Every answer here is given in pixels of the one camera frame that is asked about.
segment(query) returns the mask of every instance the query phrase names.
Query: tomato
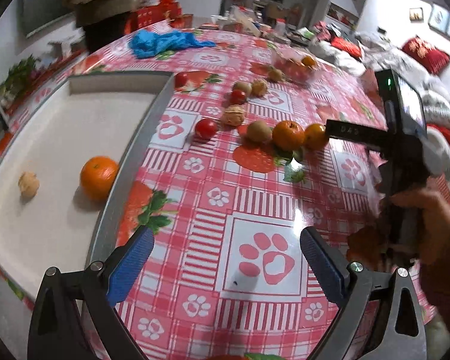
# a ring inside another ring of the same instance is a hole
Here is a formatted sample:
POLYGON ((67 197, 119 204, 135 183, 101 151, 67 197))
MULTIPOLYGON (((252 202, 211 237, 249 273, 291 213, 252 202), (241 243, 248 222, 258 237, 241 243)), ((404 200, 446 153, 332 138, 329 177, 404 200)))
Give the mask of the tomato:
POLYGON ((247 94, 240 89, 234 89, 230 95, 230 104, 242 105, 247 101, 247 94))
POLYGON ((188 81, 188 74, 186 72, 175 74, 175 89, 185 86, 187 81, 188 81))
POLYGON ((217 122, 209 117, 204 117, 195 125, 195 134, 203 139, 211 139, 218 131, 217 122))

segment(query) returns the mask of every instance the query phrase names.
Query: handheld device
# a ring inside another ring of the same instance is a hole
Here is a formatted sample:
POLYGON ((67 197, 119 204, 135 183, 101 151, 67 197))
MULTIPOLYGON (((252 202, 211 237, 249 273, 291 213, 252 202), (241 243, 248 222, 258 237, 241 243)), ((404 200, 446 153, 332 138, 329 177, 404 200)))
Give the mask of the handheld device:
MULTIPOLYGON (((327 120, 331 138, 361 143, 386 160, 379 167, 379 192, 386 196, 412 187, 423 187, 429 176, 442 174, 442 160, 428 141, 423 106, 418 92, 397 72, 375 73, 383 99, 387 131, 353 123, 327 120)), ((394 205, 385 208, 386 226, 380 229, 389 245, 387 257, 410 268, 417 257, 421 210, 394 205)))

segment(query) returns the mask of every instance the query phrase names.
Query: blue gripper pad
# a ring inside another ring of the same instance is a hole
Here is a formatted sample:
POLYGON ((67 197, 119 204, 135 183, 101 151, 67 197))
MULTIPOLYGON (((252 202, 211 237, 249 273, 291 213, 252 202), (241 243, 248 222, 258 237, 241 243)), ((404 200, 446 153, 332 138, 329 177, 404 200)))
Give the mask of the blue gripper pad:
POLYGON ((313 227, 302 230, 300 249, 327 300, 341 307, 347 298, 349 282, 348 262, 345 257, 338 249, 328 246, 313 227))
POLYGON ((126 248, 124 256, 116 265, 108 279, 108 303, 114 307, 123 302, 137 280, 143 265, 147 262, 154 248, 155 237, 149 228, 138 228, 128 242, 114 250, 126 248))

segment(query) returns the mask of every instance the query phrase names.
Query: device screen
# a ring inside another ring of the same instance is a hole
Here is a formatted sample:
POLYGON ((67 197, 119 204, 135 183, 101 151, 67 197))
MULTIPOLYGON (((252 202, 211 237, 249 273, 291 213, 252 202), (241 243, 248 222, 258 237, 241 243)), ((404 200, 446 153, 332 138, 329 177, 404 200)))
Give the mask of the device screen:
POLYGON ((422 113, 422 103, 419 95, 408 83, 402 78, 398 77, 398 86, 400 87, 400 94, 402 96, 403 110, 409 114, 414 121, 425 128, 425 120, 422 113))

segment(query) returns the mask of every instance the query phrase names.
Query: red pillow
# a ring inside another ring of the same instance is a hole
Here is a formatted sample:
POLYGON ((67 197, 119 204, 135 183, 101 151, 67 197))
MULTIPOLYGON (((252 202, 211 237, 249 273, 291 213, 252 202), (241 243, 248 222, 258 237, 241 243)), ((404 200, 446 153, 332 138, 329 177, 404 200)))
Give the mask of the red pillow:
POLYGON ((435 48, 418 36, 410 39, 402 47, 402 51, 420 63, 428 73, 438 76, 450 63, 450 55, 435 48))
POLYGON ((353 44, 352 42, 349 42, 348 40, 345 40, 344 38, 336 37, 330 44, 339 50, 346 51, 354 58, 362 57, 362 51, 360 50, 360 47, 358 47, 356 44, 353 44))

